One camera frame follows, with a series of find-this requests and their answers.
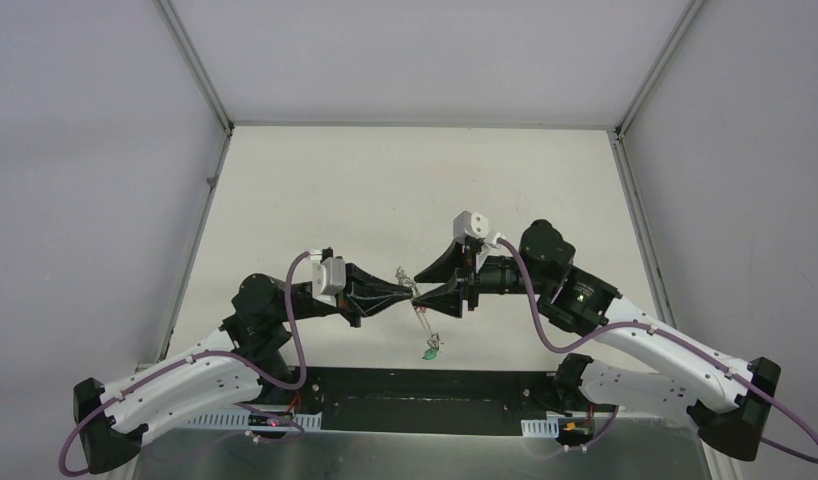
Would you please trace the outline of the keyring with keys bunch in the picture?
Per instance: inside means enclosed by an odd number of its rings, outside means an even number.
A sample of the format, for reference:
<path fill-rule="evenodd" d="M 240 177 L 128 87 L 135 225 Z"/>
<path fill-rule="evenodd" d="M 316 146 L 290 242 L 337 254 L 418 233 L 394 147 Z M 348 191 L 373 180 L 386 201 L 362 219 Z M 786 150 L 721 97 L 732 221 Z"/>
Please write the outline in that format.
<path fill-rule="evenodd" d="M 408 287 L 412 290 L 412 298 L 419 297 L 421 292 L 416 282 L 406 273 L 406 271 L 398 266 L 395 271 L 395 278 L 400 286 Z M 441 350 L 442 341 L 438 332 L 435 332 L 427 319 L 425 307 L 414 307 L 415 315 L 427 335 L 427 348 L 423 353 L 422 358 L 425 361 L 435 360 Z"/>

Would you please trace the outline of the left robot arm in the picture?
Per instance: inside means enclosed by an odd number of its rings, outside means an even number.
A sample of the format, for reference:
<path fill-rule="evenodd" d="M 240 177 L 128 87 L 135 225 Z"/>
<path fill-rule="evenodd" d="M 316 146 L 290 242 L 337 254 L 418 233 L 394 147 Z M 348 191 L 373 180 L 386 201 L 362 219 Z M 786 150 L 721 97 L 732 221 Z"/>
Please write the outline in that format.
<path fill-rule="evenodd" d="M 338 315 L 353 328 L 412 298 L 329 248 L 295 257 L 284 278 L 254 273 L 234 312 L 184 352 L 121 380 L 75 385 L 75 427 L 59 454 L 66 477 L 102 474 L 135 458 L 173 427 L 227 405 L 278 404 L 308 380 L 298 323 Z"/>

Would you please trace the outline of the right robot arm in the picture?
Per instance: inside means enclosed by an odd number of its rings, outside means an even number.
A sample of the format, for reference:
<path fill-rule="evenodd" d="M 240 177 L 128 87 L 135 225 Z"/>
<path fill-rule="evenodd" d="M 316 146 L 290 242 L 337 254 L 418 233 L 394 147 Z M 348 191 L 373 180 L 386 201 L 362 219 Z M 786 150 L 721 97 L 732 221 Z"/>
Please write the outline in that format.
<path fill-rule="evenodd" d="M 578 268 L 574 246 L 547 220 L 532 222 L 517 245 L 477 213 L 464 213 L 453 230 L 448 249 L 415 276 L 428 286 L 416 306 L 458 318 L 484 294 L 523 294 L 536 329 L 552 325 L 576 339 L 560 349 L 552 384 L 558 405 L 575 410 L 590 402 L 658 415 L 693 426 L 728 457 L 755 460 L 781 375 L 777 363 L 725 354 L 648 314 Z M 647 371 L 580 354 L 577 346 L 588 341 L 635 358 Z"/>

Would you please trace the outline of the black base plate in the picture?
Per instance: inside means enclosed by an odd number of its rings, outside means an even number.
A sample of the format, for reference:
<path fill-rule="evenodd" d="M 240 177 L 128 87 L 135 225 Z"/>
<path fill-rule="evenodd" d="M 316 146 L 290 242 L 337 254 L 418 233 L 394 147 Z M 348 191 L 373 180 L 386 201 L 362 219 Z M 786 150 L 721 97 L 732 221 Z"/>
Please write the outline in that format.
<path fill-rule="evenodd" d="M 609 413 L 545 372 L 314 367 L 296 392 L 264 385 L 255 403 L 318 414 L 327 431 L 519 436 L 549 413 Z"/>

